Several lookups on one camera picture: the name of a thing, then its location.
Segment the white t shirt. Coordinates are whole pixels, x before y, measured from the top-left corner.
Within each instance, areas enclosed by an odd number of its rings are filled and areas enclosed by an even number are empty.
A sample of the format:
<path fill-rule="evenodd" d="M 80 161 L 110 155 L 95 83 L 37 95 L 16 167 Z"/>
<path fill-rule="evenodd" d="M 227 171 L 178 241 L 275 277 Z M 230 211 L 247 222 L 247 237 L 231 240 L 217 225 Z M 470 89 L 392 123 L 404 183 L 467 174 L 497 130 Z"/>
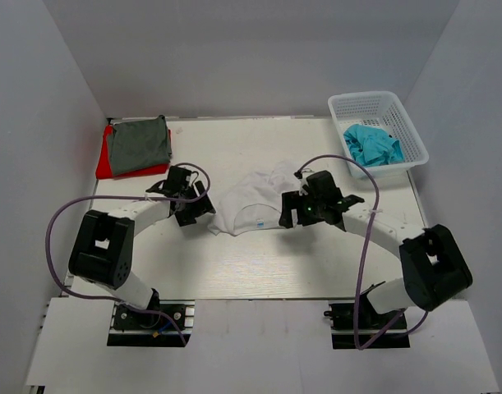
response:
<path fill-rule="evenodd" d="M 278 229 L 282 194 L 300 188 L 296 170 L 295 163 L 282 161 L 269 172 L 247 174 L 221 197 L 209 231 L 216 236 L 239 236 L 249 231 Z"/>

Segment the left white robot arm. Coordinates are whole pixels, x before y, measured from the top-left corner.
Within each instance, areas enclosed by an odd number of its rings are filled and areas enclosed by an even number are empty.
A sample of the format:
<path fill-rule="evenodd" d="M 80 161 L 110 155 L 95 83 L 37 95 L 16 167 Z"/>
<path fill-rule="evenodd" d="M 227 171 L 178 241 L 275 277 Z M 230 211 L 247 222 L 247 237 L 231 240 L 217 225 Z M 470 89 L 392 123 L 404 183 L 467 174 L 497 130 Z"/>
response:
<path fill-rule="evenodd" d="M 134 308 L 133 318 L 145 328 L 161 318 L 159 294 L 131 271 L 134 240 L 157 222 L 175 218 L 178 226 L 197 223 L 214 206 L 191 165 L 171 166 L 167 178 L 111 212 L 88 211 L 69 259 L 70 274 L 106 290 L 117 302 Z"/>

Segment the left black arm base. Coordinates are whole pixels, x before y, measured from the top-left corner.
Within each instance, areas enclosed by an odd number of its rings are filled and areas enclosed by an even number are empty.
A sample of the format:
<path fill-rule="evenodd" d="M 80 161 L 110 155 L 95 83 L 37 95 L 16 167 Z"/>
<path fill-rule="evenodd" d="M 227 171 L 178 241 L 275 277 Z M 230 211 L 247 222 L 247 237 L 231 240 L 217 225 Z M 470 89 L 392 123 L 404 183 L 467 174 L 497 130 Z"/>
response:
<path fill-rule="evenodd" d="M 182 348 L 192 334 L 195 302 L 161 301 L 160 310 L 169 318 L 139 314 L 125 305 L 115 305 L 107 346 L 137 348 Z"/>

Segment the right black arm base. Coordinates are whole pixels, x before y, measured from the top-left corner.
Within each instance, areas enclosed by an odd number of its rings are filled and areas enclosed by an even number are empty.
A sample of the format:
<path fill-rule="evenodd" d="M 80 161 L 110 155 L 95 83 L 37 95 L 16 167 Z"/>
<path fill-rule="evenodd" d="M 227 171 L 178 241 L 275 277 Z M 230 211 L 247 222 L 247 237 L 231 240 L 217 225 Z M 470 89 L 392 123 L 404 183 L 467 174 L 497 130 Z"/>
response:
<path fill-rule="evenodd" d="M 332 347 L 334 350 L 354 350 L 353 337 L 353 303 L 329 304 L 323 315 L 330 322 Z M 369 341 L 378 331 L 387 325 L 395 316 L 398 320 L 381 337 L 374 341 L 370 349 L 406 349 L 410 347 L 410 341 L 406 331 L 408 325 L 403 314 L 398 311 L 387 314 L 377 314 L 369 306 L 361 306 L 359 309 L 359 342 L 364 344 Z"/>

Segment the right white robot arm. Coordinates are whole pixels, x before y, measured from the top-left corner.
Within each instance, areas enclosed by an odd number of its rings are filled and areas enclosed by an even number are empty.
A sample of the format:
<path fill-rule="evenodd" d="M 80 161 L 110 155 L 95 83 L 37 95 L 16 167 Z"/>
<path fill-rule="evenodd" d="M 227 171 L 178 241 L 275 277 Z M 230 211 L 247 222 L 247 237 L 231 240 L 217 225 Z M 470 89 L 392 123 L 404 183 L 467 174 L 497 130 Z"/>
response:
<path fill-rule="evenodd" d="M 473 284 L 450 229 L 440 224 L 419 227 L 375 211 L 363 198 L 343 195 L 327 171 L 303 179 L 299 190 L 284 192 L 281 206 L 281 227 L 324 222 L 363 236 L 399 260 L 401 277 L 370 286 L 354 303 L 361 325 L 378 327 L 413 306 L 431 312 Z"/>

